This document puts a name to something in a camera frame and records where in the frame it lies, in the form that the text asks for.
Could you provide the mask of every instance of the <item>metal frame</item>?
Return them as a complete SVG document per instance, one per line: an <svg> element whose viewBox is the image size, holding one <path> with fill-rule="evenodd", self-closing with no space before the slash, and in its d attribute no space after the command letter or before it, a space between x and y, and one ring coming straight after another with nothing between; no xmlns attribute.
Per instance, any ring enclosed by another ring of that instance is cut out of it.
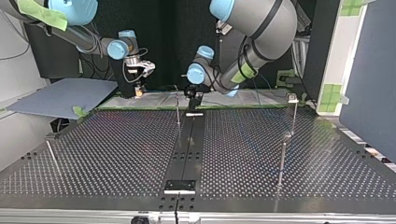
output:
<svg viewBox="0 0 396 224"><path fill-rule="evenodd" d="M175 212L180 222L195 223L318 223L318 222L363 222L363 223L396 223L395 216L367 216L351 215L359 209L360 214L394 214L395 202L382 200L380 203L366 200L323 200L320 198L302 198L294 200L259 199L259 200L208 200L199 195L200 179L203 168L203 150L205 138L205 116L184 118L180 136L175 142L173 153L169 158L169 165L163 183L167 180L196 180L195 195L165 195L161 193L154 200L115 199L115 198L68 198L55 199L38 196L8 196L0 195L0 204L7 209L0 209L0 223L126 223L132 217L144 216L152 220L161 220L161 223L174 223ZM76 128L77 124L63 130L61 138ZM356 153L364 162L369 163L388 181L396 183L396 175L382 163L373 159L371 155L349 139L341 131L336 130L338 140L342 141ZM46 145L31 152L48 150ZM0 179L12 174L15 169L29 160L19 160L0 173Z"/></svg>
<svg viewBox="0 0 396 224"><path fill-rule="evenodd" d="M396 223L396 216L352 214L230 214L179 213L181 223ZM133 217L148 217L153 222L175 223L173 213L77 210L0 210L0 223L130 223Z"/></svg>

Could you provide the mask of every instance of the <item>gray wall panel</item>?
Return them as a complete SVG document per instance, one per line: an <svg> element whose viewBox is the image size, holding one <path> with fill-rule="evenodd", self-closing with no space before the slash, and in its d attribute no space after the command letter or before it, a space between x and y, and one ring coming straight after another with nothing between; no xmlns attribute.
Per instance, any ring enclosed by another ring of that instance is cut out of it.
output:
<svg viewBox="0 0 396 224"><path fill-rule="evenodd" d="M396 1L368 6L341 122L396 161Z"/></svg>

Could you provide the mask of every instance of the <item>black curtain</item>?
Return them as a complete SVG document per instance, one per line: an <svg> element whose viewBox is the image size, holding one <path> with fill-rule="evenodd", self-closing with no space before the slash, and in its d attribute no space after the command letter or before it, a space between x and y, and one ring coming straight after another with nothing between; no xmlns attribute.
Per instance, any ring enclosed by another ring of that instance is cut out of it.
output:
<svg viewBox="0 0 396 224"><path fill-rule="evenodd" d="M133 29L140 48L148 48L146 60L156 63L148 89L187 84L186 74L201 45L216 46L216 19L210 0L99 0L94 19L102 36L118 36Z"/></svg>

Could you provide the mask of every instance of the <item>perforated metal table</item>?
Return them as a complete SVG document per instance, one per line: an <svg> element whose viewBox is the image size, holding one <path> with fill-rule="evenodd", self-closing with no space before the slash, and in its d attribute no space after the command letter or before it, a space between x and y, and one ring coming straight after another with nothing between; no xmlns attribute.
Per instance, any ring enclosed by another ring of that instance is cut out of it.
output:
<svg viewBox="0 0 396 224"><path fill-rule="evenodd" d="M326 119L292 110L98 111L0 173L0 207L179 213L396 215L396 174ZM194 195L165 195L195 180Z"/></svg>

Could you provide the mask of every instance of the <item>white wall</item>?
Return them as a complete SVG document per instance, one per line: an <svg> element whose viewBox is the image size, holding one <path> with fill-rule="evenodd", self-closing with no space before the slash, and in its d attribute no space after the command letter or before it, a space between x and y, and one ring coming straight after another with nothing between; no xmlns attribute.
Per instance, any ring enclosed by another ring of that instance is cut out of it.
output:
<svg viewBox="0 0 396 224"><path fill-rule="evenodd" d="M21 31L21 24L10 17ZM0 59L18 55L27 48L15 31L0 16ZM40 78L32 50L12 60L0 60L0 102L4 102L26 92L36 91L46 86Z"/></svg>
<svg viewBox="0 0 396 224"><path fill-rule="evenodd" d="M341 85L342 95L346 93L366 10L367 6L364 6L359 16L338 17L334 28L332 45L319 94L318 105L320 105L325 84ZM334 113L317 112L321 116L340 116L341 108L342 104L338 104Z"/></svg>
<svg viewBox="0 0 396 224"><path fill-rule="evenodd" d="M52 120L12 113L0 116L0 171L44 143L44 137L51 133Z"/></svg>
<svg viewBox="0 0 396 224"><path fill-rule="evenodd" d="M11 19L21 31L20 23ZM26 42L0 16L0 59L18 55L26 47ZM16 59L0 60L0 109L45 86L30 49ZM52 120L0 110L0 171L43 143Z"/></svg>

